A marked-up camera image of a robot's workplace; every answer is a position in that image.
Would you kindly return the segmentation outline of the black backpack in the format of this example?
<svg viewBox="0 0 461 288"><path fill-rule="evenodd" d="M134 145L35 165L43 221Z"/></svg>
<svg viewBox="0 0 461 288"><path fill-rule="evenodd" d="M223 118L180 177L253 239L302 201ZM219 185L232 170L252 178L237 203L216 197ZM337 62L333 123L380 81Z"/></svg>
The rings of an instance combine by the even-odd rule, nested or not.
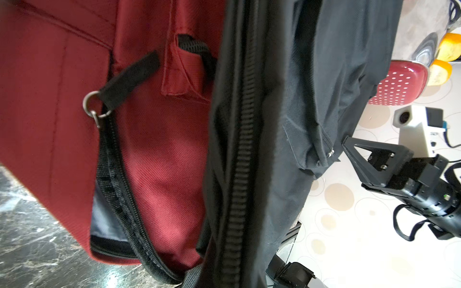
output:
<svg viewBox="0 0 461 288"><path fill-rule="evenodd" d="M390 67L402 1L228 1L214 78L199 272L264 288L312 182Z"/></svg>

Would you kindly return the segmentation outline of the red backpack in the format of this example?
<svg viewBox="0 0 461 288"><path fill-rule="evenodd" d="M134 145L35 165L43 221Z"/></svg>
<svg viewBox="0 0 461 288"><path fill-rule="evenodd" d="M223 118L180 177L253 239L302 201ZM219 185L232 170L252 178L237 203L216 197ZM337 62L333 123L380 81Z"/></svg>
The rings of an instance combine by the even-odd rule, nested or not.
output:
<svg viewBox="0 0 461 288"><path fill-rule="evenodd" d="M2 1L1 163L94 259L199 287L224 1Z"/></svg>

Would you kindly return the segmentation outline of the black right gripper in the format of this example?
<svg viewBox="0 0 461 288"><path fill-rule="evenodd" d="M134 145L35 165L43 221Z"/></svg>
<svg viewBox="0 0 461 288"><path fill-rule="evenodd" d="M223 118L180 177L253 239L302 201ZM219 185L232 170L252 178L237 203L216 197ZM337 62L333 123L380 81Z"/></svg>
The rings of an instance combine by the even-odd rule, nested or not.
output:
<svg viewBox="0 0 461 288"><path fill-rule="evenodd" d="M455 174L461 168L459 162L449 166L439 154L413 158L414 152L403 145L349 136L342 146L364 189L402 202L393 211L393 227L400 237L414 238L426 223L437 238L461 236L461 179ZM397 221L403 209L425 218L409 235Z"/></svg>

